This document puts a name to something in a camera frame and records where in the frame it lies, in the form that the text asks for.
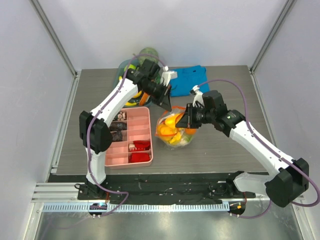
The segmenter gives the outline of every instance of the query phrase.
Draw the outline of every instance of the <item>white robotic arm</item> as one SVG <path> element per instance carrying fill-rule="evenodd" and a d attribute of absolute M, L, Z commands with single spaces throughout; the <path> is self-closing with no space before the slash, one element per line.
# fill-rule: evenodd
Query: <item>white robotic arm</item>
<path fill-rule="evenodd" d="M 176 127 L 199 128 L 202 124 L 213 124 L 218 131 L 247 149 L 268 172 L 268 175 L 243 171 L 234 173 L 229 181 L 234 191 L 268 195 L 275 204 L 285 207 L 308 189 L 309 182 L 282 161 L 288 160 L 308 176 L 309 165 L 304 159 L 294 160 L 276 148 L 246 122 L 240 112 L 228 110 L 218 91 L 202 93 L 198 86 L 194 86 L 191 94 L 194 95 L 193 103 L 187 104 L 185 113 Z"/>
<path fill-rule="evenodd" d="M 151 100 L 156 105 L 171 111 L 170 104 L 170 90 L 169 82 L 171 79 L 177 77 L 175 71 L 169 71 L 168 67 L 163 68 L 161 75 L 162 82 L 157 84 L 152 82 L 152 79 L 158 74 L 160 67 L 149 60 L 145 60 L 138 70 L 129 69 L 123 84 L 119 84 L 115 89 L 100 103 L 96 108 L 92 109 L 90 113 L 83 111 L 79 117 L 80 138 L 83 141 L 85 150 L 91 153 L 91 172 L 96 181 L 101 184 L 106 179 L 105 173 L 105 159 L 106 150 L 112 143 L 112 136 L 109 131 L 109 126 L 116 114 L 134 95 L 140 90 L 145 91 L 150 95 Z M 90 121 L 100 111 L 95 120 L 90 132 L 90 146 L 87 148 L 87 129 Z M 92 175 L 88 173 L 86 178 L 89 183 L 95 185 Z"/>

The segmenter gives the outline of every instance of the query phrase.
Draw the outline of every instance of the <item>metal floor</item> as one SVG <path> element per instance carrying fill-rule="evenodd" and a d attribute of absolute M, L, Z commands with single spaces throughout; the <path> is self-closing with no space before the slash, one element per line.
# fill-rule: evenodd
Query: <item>metal floor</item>
<path fill-rule="evenodd" d="M 268 201 L 247 202 L 245 215 L 255 216 Z M 101 219 L 83 218 L 85 212 L 42 213 L 36 240 L 302 240 L 292 205 L 272 205 L 257 219 L 230 217 L 227 212 L 140 212 L 113 213 Z M 51 221 L 46 234 L 44 230 Z"/>
<path fill-rule="evenodd" d="M 87 69 L 81 72 L 70 120 L 68 123 L 58 175 L 84 175 L 87 173 L 87 157 L 79 138 L 79 115 L 90 111 L 112 91 L 117 69 Z M 247 99 L 249 120 L 267 139 L 270 139 L 258 97 L 247 66 L 208 66 L 207 79 L 229 79 L 238 83 Z M 229 109 L 244 113 L 244 104 L 239 91 L 231 84 L 213 82 L 211 90 L 221 92 Z M 186 106 L 191 96 L 172 97 L 172 106 Z M 212 125 L 202 126 L 190 145 L 175 150 L 154 136 L 156 122 L 164 110 L 151 106 L 151 131 L 153 162 L 148 167 L 109 170 L 107 174 L 152 174 L 152 173 L 227 173 L 243 170 L 264 172 L 261 164 L 238 143 L 218 132 Z"/>

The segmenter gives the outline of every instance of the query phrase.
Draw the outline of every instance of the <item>yellow object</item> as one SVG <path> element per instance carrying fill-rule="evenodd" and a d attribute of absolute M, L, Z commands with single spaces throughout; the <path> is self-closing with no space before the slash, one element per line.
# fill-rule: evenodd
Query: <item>yellow object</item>
<path fill-rule="evenodd" d="M 133 99 L 136 99 L 136 98 L 140 97 L 141 94 L 142 94 L 142 91 L 139 91 L 139 92 L 138 92 L 136 95 L 134 95 L 132 98 L 133 98 Z"/>
<path fill-rule="evenodd" d="M 125 106 L 130 106 L 130 107 L 131 107 L 131 106 L 137 106 L 137 105 L 138 105 L 138 103 L 136 103 L 136 102 L 128 102 L 128 101 L 127 101 L 127 102 L 125 103 Z"/>
<path fill-rule="evenodd" d="M 180 142 L 180 140 L 181 140 L 181 134 L 180 132 L 177 132 L 176 135 L 171 140 L 169 140 L 169 144 L 176 145 Z"/>
<path fill-rule="evenodd" d="M 172 128 L 166 126 L 165 124 L 158 125 L 156 130 L 157 130 L 159 137 L 165 142 L 170 141 L 175 136 L 175 134 L 178 132 L 177 129 L 172 129 Z"/>
<path fill-rule="evenodd" d="M 178 122 L 179 119 L 177 119 L 177 117 L 180 116 L 179 114 L 175 114 L 173 116 L 168 117 L 165 121 L 164 124 L 167 125 L 168 127 L 175 129 L 176 128 L 176 121 Z"/>
<path fill-rule="evenodd" d="M 197 129 L 195 129 L 195 128 L 185 128 L 185 129 L 184 129 L 184 132 L 185 132 L 186 134 L 193 135 L 193 134 L 196 134 Z"/>
<path fill-rule="evenodd" d="M 126 66 L 124 67 L 123 72 L 125 72 L 125 71 L 127 70 L 127 66 L 128 66 L 128 65 L 126 65 Z M 130 64 L 130 65 L 129 65 L 129 69 L 136 70 L 136 69 L 137 69 L 137 67 L 136 67 L 135 65 Z"/>

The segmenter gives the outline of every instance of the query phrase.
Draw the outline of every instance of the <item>aluminum frame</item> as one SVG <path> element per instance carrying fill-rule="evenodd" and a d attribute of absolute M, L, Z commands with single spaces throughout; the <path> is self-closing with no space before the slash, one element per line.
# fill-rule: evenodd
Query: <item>aluminum frame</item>
<path fill-rule="evenodd" d="M 57 50 L 61 54 L 65 64 L 71 71 L 72 75 L 74 76 L 74 81 L 72 83 L 72 86 L 70 88 L 69 97 L 67 99 L 67 103 L 65 106 L 64 114 L 60 123 L 59 133 L 57 135 L 56 144 L 54 147 L 54 150 L 52 152 L 52 160 L 51 160 L 51 168 L 49 171 L 50 173 L 56 173 L 57 167 L 59 164 L 59 158 L 64 142 L 64 137 L 66 134 L 68 121 L 70 117 L 70 113 L 72 110 L 73 102 L 75 99 L 79 79 L 80 79 L 80 73 L 78 73 L 73 64 L 71 63 L 66 51 L 64 50 L 57 34 L 55 33 L 49 19 L 47 18 L 44 10 L 42 9 L 40 3 L 38 0 L 29 0 L 32 6 L 34 7 L 36 13 L 38 14 L 41 22 L 43 23 L 44 27 L 46 28 L 49 36 L 51 37 L 53 43 L 57 47 Z M 273 136 L 271 126 L 267 117 L 266 110 L 264 108 L 263 99 L 260 93 L 259 85 L 257 83 L 257 79 L 255 76 L 255 70 L 259 66 L 262 58 L 264 57 L 265 53 L 267 52 L 270 44 L 272 43 L 274 37 L 276 36 L 277 32 L 280 30 L 282 23 L 285 21 L 286 17 L 290 13 L 290 10 L 293 8 L 295 2 L 297 0 L 287 0 L 284 7 L 282 8 L 280 15 L 275 21 L 275 24 L 273 25 L 269 35 L 267 36 L 261 50 L 259 51 L 252 67 L 250 68 L 250 74 L 252 78 L 252 82 L 255 88 L 255 91 L 258 96 L 258 100 L 262 109 L 262 113 L 269 131 L 269 134 L 271 136 L 271 141 L 273 144 L 275 144 L 275 138 Z M 75 183 L 38 183 L 35 187 L 35 191 L 32 197 L 32 201 L 30 203 L 30 209 L 31 213 L 29 216 L 28 225 L 25 230 L 24 240 L 34 240 L 37 229 L 41 220 L 41 213 L 44 207 L 44 203 L 65 203 L 65 202 L 81 202 L 77 200 L 78 196 L 78 190 L 74 188 Z M 260 200 L 267 200 L 265 196 L 258 196 L 258 198 L 248 199 L 248 201 L 260 201 Z M 241 201 L 243 199 L 232 199 L 233 201 Z M 313 235 L 312 229 L 310 227 L 309 219 L 302 207 L 295 207 L 294 213 L 296 216 L 296 219 L 298 221 L 298 225 L 300 227 L 300 230 L 302 232 L 303 238 L 305 240 L 314 240 L 316 239 Z"/>

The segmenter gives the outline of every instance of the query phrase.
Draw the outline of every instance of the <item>purple cable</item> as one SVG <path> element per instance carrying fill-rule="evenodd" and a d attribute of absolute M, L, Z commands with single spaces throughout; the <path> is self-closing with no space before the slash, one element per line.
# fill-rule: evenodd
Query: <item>purple cable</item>
<path fill-rule="evenodd" d="M 263 215 L 265 215 L 265 214 L 270 210 L 271 203 L 272 203 L 272 201 L 270 200 L 269 205 L 268 205 L 268 207 L 266 208 L 266 210 L 265 210 L 263 213 L 261 213 L 261 214 L 259 214 L 259 215 L 257 215 L 257 216 L 237 216 L 236 214 L 232 214 L 232 215 L 235 216 L 235 217 L 238 217 L 238 218 L 240 218 L 240 219 L 257 219 L 257 218 L 260 218 L 260 217 L 262 217 Z"/>
<path fill-rule="evenodd" d="M 137 59 L 138 57 L 152 57 L 152 58 L 157 59 L 157 60 L 162 64 L 162 66 L 166 66 L 163 61 L 161 61 L 157 56 L 154 56 L 154 55 L 152 55 L 152 54 L 142 53 L 142 54 L 134 55 L 134 57 L 129 61 L 128 65 L 126 66 L 126 70 L 125 70 L 125 72 L 124 72 L 124 74 L 123 74 L 123 78 L 122 78 L 122 81 L 121 81 L 121 83 L 120 83 L 119 88 L 118 88 L 117 91 L 110 97 L 110 99 L 101 107 L 101 109 L 98 110 L 98 112 L 96 113 L 96 115 L 95 115 L 95 116 L 93 117 L 93 119 L 91 120 L 91 122 L 90 122 L 90 124 L 89 124 L 89 126 L 88 126 L 88 129 L 87 129 L 87 131 L 86 131 L 86 147 L 87 147 L 87 149 L 88 149 L 88 151 L 87 151 L 87 156 L 88 156 L 88 171 L 89 171 L 89 174 L 91 175 L 94 183 L 95 183 L 100 189 L 102 189 L 102 190 L 105 191 L 105 192 L 108 192 L 108 193 L 111 193 L 111 194 L 121 194 L 121 195 L 122 195 L 122 194 L 125 194 L 125 198 L 124 198 L 114 209 L 112 209 L 111 211 L 108 211 L 108 212 L 106 212 L 106 213 L 101 214 L 101 215 L 100 215 L 101 217 L 105 217 L 105 216 L 107 216 L 107 215 L 110 215 L 110 214 L 112 214 L 115 210 L 117 210 L 117 209 L 118 209 L 122 204 L 124 204 L 124 202 L 128 199 L 129 193 L 128 193 L 127 191 L 112 191 L 112 190 L 106 189 L 106 188 L 104 188 L 103 186 L 101 186 L 101 185 L 97 182 L 97 180 L 96 180 L 96 178 L 95 178 L 95 176 L 93 175 L 92 170 L 91 170 L 91 161 L 92 161 L 92 158 L 91 158 L 91 151 L 90 151 L 90 149 L 91 149 L 91 147 L 90 147 L 90 132 L 91 132 L 91 128 L 92 128 L 95 120 L 96 120 L 97 117 L 99 116 L 99 114 L 102 112 L 103 109 L 105 109 L 105 107 L 112 101 L 112 99 L 114 99 L 114 98 L 116 97 L 116 95 L 118 94 L 118 92 L 121 90 L 122 86 L 123 86 L 124 83 L 125 83 L 125 79 L 126 79 L 127 72 L 128 72 L 128 70 L 129 70 L 130 64 L 132 63 L 132 61 L 133 61 L 134 59 Z M 73 225 L 71 225 L 71 226 L 67 226 L 67 227 L 54 226 L 54 227 L 55 227 L 56 229 L 59 229 L 59 230 L 67 230 L 67 229 L 71 229 L 71 228 L 75 227 L 76 225 L 78 225 L 78 224 L 80 224 L 80 223 L 82 223 L 82 222 L 84 222 L 85 220 L 88 220 L 88 219 L 91 219 L 91 217 L 85 217 L 85 218 L 81 219 L 80 221 L 76 222 L 75 224 L 73 224 Z M 45 229 L 44 229 L 44 231 L 43 231 L 43 234 L 42 234 L 42 237 L 41 237 L 40 240 L 43 240 L 43 239 L 44 239 L 44 237 L 45 237 L 45 235 L 46 235 L 46 233 L 47 233 L 47 231 L 49 230 L 49 227 L 50 227 L 51 225 L 52 225 L 52 219 L 50 220 L 50 222 L 49 222 L 49 223 L 47 224 L 47 226 L 45 227 Z"/>
<path fill-rule="evenodd" d="M 309 181 L 309 183 L 311 183 L 311 185 L 314 187 L 316 194 L 317 194 L 317 198 L 315 200 L 315 202 L 313 203 L 309 203 L 309 204 L 302 204 L 302 203 L 298 203 L 298 202 L 292 202 L 292 204 L 297 205 L 297 206 L 301 206 L 301 207 L 314 207 L 316 206 L 319 202 L 320 202 L 320 189 L 318 188 L 318 186 L 316 185 L 316 183 L 309 177 L 307 176 L 303 171 L 301 171 L 298 167 L 296 167 L 295 165 L 293 165 L 291 162 L 289 162 L 287 159 L 281 157 L 280 154 L 278 154 L 276 151 L 274 151 L 271 147 L 269 147 L 261 138 L 259 138 L 253 131 L 253 129 L 250 126 L 250 122 L 249 122 L 249 118 L 248 118 L 248 106 L 247 106 L 247 100 L 245 97 L 244 92 L 242 91 L 242 89 L 240 88 L 240 86 L 238 84 L 236 84 L 235 82 L 231 81 L 231 80 L 227 80 L 227 79 L 214 79 L 214 80 L 209 80 L 209 81 L 205 81 L 201 84 L 198 85 L 198 87 L 201 87 L 204 84 L 208 84 L 208 83 L 212 83 L 212 82 L 227 82 L 232 84 L 233 86 L 235 86 L 243 99 L 243 104 L 244 104 L 244 115 L 245 115 L 245 119 L 246 119 L 246 125 L 249 129 L 249 131 L 251 132 L 251 134 L 265 147 L 267 148 L 271 153 L 273 153 L 277 158 L 279 158 L 281 161 L 284 161 L 286 164 L 288 164 L 290 167 L 292 167 L 294 170 L 296 170 L 299 174 L 301 174 L 305 179 L 307 179 Z"/>

